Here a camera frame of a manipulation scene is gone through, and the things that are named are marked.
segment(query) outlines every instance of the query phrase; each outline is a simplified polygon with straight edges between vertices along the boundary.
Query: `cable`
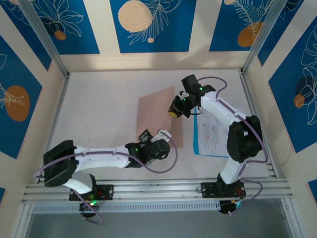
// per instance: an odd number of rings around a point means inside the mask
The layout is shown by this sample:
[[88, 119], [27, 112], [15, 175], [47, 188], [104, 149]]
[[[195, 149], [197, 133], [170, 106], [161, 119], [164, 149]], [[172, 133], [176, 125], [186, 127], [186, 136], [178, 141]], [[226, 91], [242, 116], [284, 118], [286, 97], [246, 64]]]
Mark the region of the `cable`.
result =
[[90, 209], [92, 210], [100, 219], [100, 221], [93, 221], [90, 219], [87, 219], [86, 217], [83, 217], [83, 220], [90, 222], [90, 223], [94, 223], [94, 224], [102, 224], [104, 222], [103, 218], [101, 217], [101, 215], [99, 214], [99, 212], [97, 212], [88, 202], [86, 202], [86, 200], [79, 194], [79, 192], [77, 192], [76, 190], [73, 190], [74, 193], [77, 195], [77, 197], [82, 200], [82, 202]]
[[[222, 82], [224, 82], [225, 86], [222, 87], [221, 89], [219, 89], [216, 93], [216, 99], [225, 107], [227, 108], [230, 112], [232, 112], [234, 115], [236, 115], [236, 112], [231, 108], [229, 107], [225, 102], [223, 102], [221, 99], [218, 99], [218, 96], [219, 96], [219, 93], [224, 90], [227, 86], [228, 86], [228, 83], [222, 79], [222, 78], [219, 78], [219, 77], [216, 77], [216, 76], [208, 76], [208, 77], [203, 77], [203, 78], [200, 78], [198, 79], [198, 81], [200, 80], [203, 80], [203, 79], [207, 79], [207, 78], [215, 78], [215, 79], [218, 79]], [[264, 161], [260, 161], [260, 160], [249, 160], [247, 161], [243, 166], [242, 168], [240, 169], [239, 173], [238, 173], [238, 177], [241, 176], [241, 174], [243, 173], [244, 169], [246, 168], [247, 164], [249, 163], [259, 163], [259, 164], [266, 164], [268, 162], [268, 153], [267, 153], [267, 150], [264, 146], [264, 143], [263, 141], [261, 140], [260, 136], [257, 134], [257, 132], [253, 129], [253, 127], [244, 119], [242, 118], [240, 115], [237, 115], [237, 118], [240, 119], [241, 121], [243, 121], [243, 123], [252, 131], [252, 133], [254, 134], [254, 136], [256, 137], [256, 139], [259, 141], [262, 149], [263, 149], [263, 152], [264, 152], [264, 155], [265, 155], [265, 160]], [[252, 182], [252, 183], [257, 183], [259, 184], [261, 187], [260, 187], [260, 190], [258, 191], [257, 194], [255, 194], [252, 198], [250, 198], [249, 201], [247, 201], [244, 206], [251, 202], [252, 200], [254, 200], [257, 196], [259, 196], [259, 194], [262, 192], [263, 190], [263, 185], [260, 183], [260, 182], [257, 182], [257, 181], [252, 181], [252, 180], [249, 180], [249, 179], [245, 179], [245, 178], [240, 178], [240, 180], [242, 181], [246, 181], [246, 182]]]
[[[128, 157], [128, 158], [134, 159], [136, 162], [138, 162], [138, 163], [139, 163], [140, 165], [142, 165], [144, 168], [146, 168], [147, 170], [149, 170], [149, 171], [151, 171], [151, 172], [153, 172], [153, 173], [156, 173], [156, 174], [167, 173], [167, 172], [169, 172], [170, 170], [172, 170], [172, 169], [174, 168], [174, 166], [176, 165], [176, 162], [177, 162], [177, 159], [178, 159], [178, 151], [177, 151], [177, 147], [176, 147], [176, 144], [175, 144], [174, 140], [173, 140], [170, 136], [168, 136], [167, 134], [165, 134], [164, 132], [161, 132], [161, 133], [162, 133], [164, 136], [166, 136], [166, 137], [170, 140], [170, 142], [172, 143], [172, 145], [174, 146], [174, 149], [175, 149], [175, 160], [174, 160], [174, 163], [173, 163], [172, 166], [171, 166], [169, 169], [167, 169], [167, 170], [164, 170], [164, 171], [155, 171], [155, 170], [152, 170], [152, 169], [150, 169], [148, 166], [146, 166], [144, 163], [142, 163], [142, 161], [140, 161], [140, 160], [139, 160], [138, 158], [136, 158], [135, 156], [130, 155], [130, 154], [127, 154], [127, 153], [123, 153], [123, 152], [115, 152], [115, 153], [114, 153], [113, 151], [89, 151], [89, 152], [86, 152], [86, 153], [81, 152], [81, 153], [75, 153], [75, 154], [72, 154], [72, 155], [66, 155], [66, 156], [63, 156], [63, 157], [61, 157], [61, 158], [58, 158], [58, 159], [56, 159], [56, 160], [54, 160], [54, 161], [51, 161], [51, 162], [47, 163], [46, 165], [42, 166], [41, 168], [39, 168], [38, 170], [36, 170], [36, 172], [34, 173], [33, 176], [34, 176], [35, 178], [42, 178], [42, 176], [41, 176], [40, 174], [41, 174], [41, 172], [42, 172], [44, 169], [46, 169], [46, 168], [48, 168], [49, 166], [52, 166], [52, 165], [54, 165], [54, 164], [56, 164], [56, 163], [58, 163], [58, 162], [60, 162], [60, 161], [67, 160], [67, 159], [70, 159], [70, 158], [76, 157], [76, 156], [97, 155], [97, 154], [118, 154], [118, 155], [126, 156], [126, 157]], [[77, 191], [75, 191], [75, 190], [73, 190], [73, 191], [74, 191], [74, 193], [78, 196], [78, 198], [79, 198], [80, 200], [82, 200], [83, 203], [84, 203], [90, 210], [92, 210], [92, 211], [99, 217], [99, 219], [100, 219], [99, 222], [92, 221], [92, 220], [89, 220], [89, 219], [87, 219], [87, 218], [84, 218], [84, 220], [86, 220], [86, 221], [88, 221], [88, 222], [90, 222], [90, 223], [95, 223], [95, 224], [101, 224], [101, 223], [103, 223], [103, 219], [102, 219], [102, 217], [100, 216], [100, 214], [99, 214], [90, 204], [88, 204], [88, 203], [85, 201], [85, 199], [84, 199]]]
[[202, 113], [202, 110], [200, 110], [200, 106], [198, 106], [198, 110], [200, 111], [200, 113], [190, 113], [189, 115], [192, 115], [192, 116], [198, 116]]

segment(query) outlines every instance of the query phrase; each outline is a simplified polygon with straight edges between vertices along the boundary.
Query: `cardboard sheet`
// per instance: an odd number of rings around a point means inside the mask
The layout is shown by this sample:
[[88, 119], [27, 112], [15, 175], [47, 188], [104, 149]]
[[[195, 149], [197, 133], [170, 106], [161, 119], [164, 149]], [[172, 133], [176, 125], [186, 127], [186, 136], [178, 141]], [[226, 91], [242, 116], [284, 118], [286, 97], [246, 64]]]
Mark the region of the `cardboard sheet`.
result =
[[178, 148], [183, 148], [182, 118], [168, 115], [169, 106], [175, 97], [175, 86], [139, 98], [137, 137], [145, 130], [154, 136], [160, 129], [171, 133]]

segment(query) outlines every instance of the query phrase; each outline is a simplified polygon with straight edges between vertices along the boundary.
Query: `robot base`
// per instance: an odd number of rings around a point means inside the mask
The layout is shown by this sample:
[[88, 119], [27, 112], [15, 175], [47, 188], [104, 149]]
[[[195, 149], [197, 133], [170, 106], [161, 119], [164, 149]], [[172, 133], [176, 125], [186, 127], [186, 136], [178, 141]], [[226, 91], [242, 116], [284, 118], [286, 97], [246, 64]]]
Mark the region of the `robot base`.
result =
[[225, 184], [218, 174], [217, 182], [203, 182], [201, 183], [203, 198], [245, 198], [245, 188], [243, 182], [240, 180]]
[[[82, 194], [82, 197], [86, 201], [110, 201], [113, 197], [113, 185], [97, 185], [96, 190], [88, 192], [86, 194]], [[69, 201], [81, 201], [77, 195], [70, 190], [69, 193]]]

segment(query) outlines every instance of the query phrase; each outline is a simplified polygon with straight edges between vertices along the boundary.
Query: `white robotic arm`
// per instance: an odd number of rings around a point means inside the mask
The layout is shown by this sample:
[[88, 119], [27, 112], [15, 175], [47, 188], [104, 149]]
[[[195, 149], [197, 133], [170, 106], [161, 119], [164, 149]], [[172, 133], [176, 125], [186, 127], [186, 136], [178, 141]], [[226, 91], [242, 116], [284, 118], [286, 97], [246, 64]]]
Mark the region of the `white robotic arm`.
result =
[[214, 194], [219, 197], [230, 197], [233, 189], [242, 186], [239, 178], [242, 167], [262, 150], [260, 142], [242, 120], [246, 121], [262, 139], [260, 121], [256, 116], [248, 117], [238, 112], [217, 96], [216, 90], [210, 85], [199, 84], [194, 75], [184, 78], [182, 84], [185, 92], [180, 92], [181, 97], [175, 96], [169, 108], [171, 116], [189, 117], [193, 108], [202, 107], [229, 130], [226, 146], [230, 157], [217, 177]]
[[[139, 137], [139, 143], [98, 149], [74, 146], [73, 141], [64, 141], [44, 155], [44, 164], [52, 163], [52, 166], [45, 169], [45, 185], [64, 185], [79, 194], [89, 193], [94, 189], [95, 178], [82, 172], [83, 170], [105, 167], [140, 168], [141, 165], [130, 156], [148, 166], [155, 159], [168, 156], [170, 138], [171, 135], [166, 130], [160, 130], [155, 137], [145, 130]], [[54, 160], [67, 154], [76, 156], [53, 164]]]
[[[206, 93], [204, 96], [201, 97], [201, 105], [202, 108], [212, 113], [224, 126], [225, 128], [230, 128], [230, 126], [234, 122], [240, 122], [241, 120], [238, 119], [229, 109], [224, 107], [219, 100], [222, 100], [226, 103], [231, 109], [233, 109], [236, 114], [239, 114], [243, 119], [246, 119], [246, 115], [237, 111], [235, 108], [230, 106], [227, 102], [225, 102], [221, 97], [216, 98], [216, 92], [209, 92]], [[246, 159], [244, 162], [239, 163], [234, 161], [231, 157], [228, 158], [226, 166], [224, 167], [223, 171], [220, 173], [221, 178], [226, 184], [231, 184], [239, 180], [238, 173], [246, 163]]]

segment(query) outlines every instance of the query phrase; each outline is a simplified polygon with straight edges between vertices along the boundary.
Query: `metal extrusion bar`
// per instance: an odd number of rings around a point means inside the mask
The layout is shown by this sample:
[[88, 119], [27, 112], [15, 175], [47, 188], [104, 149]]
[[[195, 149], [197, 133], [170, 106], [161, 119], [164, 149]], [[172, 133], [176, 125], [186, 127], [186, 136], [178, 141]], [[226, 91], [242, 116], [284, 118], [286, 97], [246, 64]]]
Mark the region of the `metal extrusion bar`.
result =
[[32, 212], [33, 212], [33, 207], [34, 207], [33, 204], [20, 205], [19, 211], [18, 211], [19, 213], [18, 220], [11, 234], [11, 238], [25, 238], [26, 237], [26, 233], [27, 233]]
[[270, 32], [272, 30], [275, 22], [277, 21], [279, 14], [281, 13], [283, 8], [285, 7], [286, 2], [287, 2], [287, 0], [276, 0], [273, 2], [272, 7], [268, 11], [268, 14], [265, 18], [264, 23], [263, 23], [260, 31], [258, 32], [258, 35], [253, 42], [253, 45], [250, 48], [250, 52], [248, 54], [248, 57], [247, 57], [245, 63], [243, 64], [243, 67], [242, 67], [243, 74], [245, 74], [248, 71], [251, 63], [257, 57], [260, 49], [262, 48], [264, 42], [266, 41], [268, 35], [270, 34]]
[[[292, 193], [286, 179], [253, 178], [263, 184], [259, 199], [291, 198]], [[202, 182], [215, 182], [215, 179], [189, 180], [142, 180], [142, 181], [98, 181], [97, 184], [113, 184], [113, 200], [108, 202], [166, 202], [166, 201], [199, 201], [206, 200], [197, 191]], [[246, 199], [253, 197], [259, 186], [245, 183]], [[68, 201], [70, 189], [67, 187], [45, 187], [42, 184], [30, 184], [25, 190], [23, 204], [72, 203]], [[233, 200], [217, 198], [210, 200]]]
[[58, 53], [51, 37], [47, 33], [47, 31], [46, 31], [44, 25], [42, 24], [39, 16], [37, 15], [35, 9], [33, 8], [31, 1], [29, 1], [29, 0], [16, 0], [16, 1], [19, 5], [19, 8], [21, 9], [23, 14], [25, 15], [26, 19], [30, 23], [35, 34], [37, 35], [37, 37], [41, 41], [42, 45], [44, 46], [45, 50], [47, 51], [47, 53], [49, 54], [51, 59], [56, 63], [56, 66], [58, 67], [59, 71], [65, 77], [67, 77], [67, 75], [68, 75], [67, 69], [66, 69], [64, 63], [62, 62], [62, 60], [59, 56], [59, 53]]
[[54, 137], [54, 133], [55, 133], [55, 129], [56, 129], [56, 126], [57, 126], [58, 118], [59, 118], [59, 115], [60, 115], [61, 108], [63, 106], [63, 102], [64, 102], [65, 95], [66, 95], [66, 91], [67, 91], [67, 88], [68, 88], [69, 78], [70, 78], [70, 75], [68, 75], [68, 77], [66, 78], [64, 86], [63, 86], [63, 90], [62, 90], [62, 93], [61, 93], [61, 96], [60, 96], [58, 107], [57, 107], [57, 110], [56, 110], [56, 113], [55, 113], [55, 117], [54, 117], [52, 129], [51, 129], [50, 137], [49, 137], [48, 142], [46, 144], [45, 152], [49, 151], [51, 143], [52, 143], [52, 140], [53, 140], [53, 137]]
[[281, 202], [293, 237], [308, 238], [309, 235], [297, 204], [295, 204], [295, 199], [281, 199]]

